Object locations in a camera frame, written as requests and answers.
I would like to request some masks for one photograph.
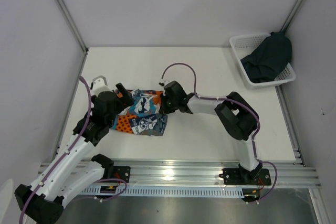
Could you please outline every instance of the gray wall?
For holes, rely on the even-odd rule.
[[[285,85],[305,160],[336,221],[336,0],[307,0],[291,25],[296,81]]]
[[[0,185],[50,156],[81,58],[54,0],[0,0]],[[3,223],[18,218],[12,199]]]
[[[279,30],[295,0],[65,0],[89,47],[229,46]]]

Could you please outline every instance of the purple cable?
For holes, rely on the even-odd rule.
[[[105,179],[100,179],[98,181],[96,181],[95,183],[101,183],[101,182],[111,182],[111,181],[118,181],[118,182],[122,182],[124,183],[125,185],[125,188],[121,190],[121,192],[109,197],[109,198],[106,198],[106,199],[102,199],[101,201],[108,201],[110,199],[114,199],[114,198],[117,198],[119,197],[121,194],[123,194],[126,189],[127,189],[127,182],[123,179],[119,179],[119,178],[105,178]],[[79,200],[82,200],[82,199],[94,199],[94,197],[90,197],[90,196],[87,196],[87,197],[82,197],[82,198],[78,198],[78,199],[74,199],[72,200],[71,202],[76,202],[76,201],[79,201]]]
[[[72,148],[76,145],[76,143],[78,142],[78,140],[80,139],[80,137],[82,136],[83,132],[85,131],[86,127],[88,126],[89,123],[89,119],[90,119],[90,112],[91,112],[91,93],[90,93],[90,88],[89,85],[87,84],[86,80],[80,76],[79,80],[85,85],[85,88],[87,90],[88,93],[88,98],[89,98],[89,106],[88,106],[88,113],[86,116],[86,120],[85,123],[83,125],[82,130],[79,132],[78,136],[76,137],[76,139],[74,140],[74,142],[71,144],[71,146],[69,147],[69,151],[72,150]],[[50,174],[54,171],[54,169],[57,167],[57,165],[66,157],[66,153],[63,153],[62,156],[54,163],[54,165],[52,166],[52,168],[47,172],[47,174],[45,175],[45,177],[42,179],[42,183],[44,183],[48,177],[50,176]],[[21,214],[20,214],[20,219],[19,219],[19,224],[23,224],[23,217],[25,215],[25,212],[27,210],[27,207],[30,203],[30,201],[32,200],[33,196],[35,195],[35,193],[39,190],[39,188],[41,187],[41,185],[37,185],[35,190],[31,193],[31,195],[29,195],[26,203],[24,204]]]
[[[166,69],[163,71],[163,74],[162,74],[161,79],[164,78],[164,75],[166,74],[167,70],[168,70],[169,68],[171,68],[172,66],[175,66],[175,65],[183,65],[183,66],[186,66],[186,67],[188,67],[188,68],[191,69],[191,71],[192,71],[193,74],[194,74],[194,94],[195,94],[195,96],[196,96],[198,99],[200,99],[200,100],[209,100],[209,101],[228,101],[228,102],[237,104],[237,105],[241,106],[243,109],[247,110],[249,113],[251,113],[252,116],[256,119],[256,121],[257,121],[257,130],[256,130],[256,131],[254,132],[254,134],[252,135],[252,146],[253,146],[254,158],[255,158],[257,161],[259,161],[260,163],[262,163],[262,164],[269,164],[269,165],[273,166],[274,171],[275,171],[275,177],[274,177],[274,182],[273,182],[272,187],[270,188],[270,190],[268,191],[268,193],[266,193],[264,196],[262,196],[262,197],[259,199],[259,201],[262,200],[262,199],[265,199],[265,198],[266,198],[266,197],[267,197],[267,196],[274,190],[274,188],[275,188],[275,185],[276,185],[276,183],[277,183],[277,181],[278,181],[278,170],[277,170],[275,164],[273,164],[272,162],[269,162],[269,161],[262,161],[262,160],[258,159],[258,156],[257,156],[257,149],[256,149],[256,143],[255,143],[254,138],[255,138],[255,136],[257,135],[257,133],[260,131],[260,121],[259,121],[259,118],[258,118],[258,116],[256,115],[256,113],[255,113],[253,110],[251,110],[249,107],[247,107],[246,105],[244,105],[244,104],[242,104],[242,103],[240,103],[240,102],[237,102],[237,101],[235,101],[235,100],[226,98],[226,97],[215,98],[215,97],[202,97],[202,96],[198,95],[197,92],[196,92],[196,82],[197,82],[196,72],[195,72],[195,70],[194,70],[190,65],[188,65],[188,64],[186,64],[186,63],[177,62],[177,63],[174,63],[174,64],[169,65],[169,66],[166,67]]]

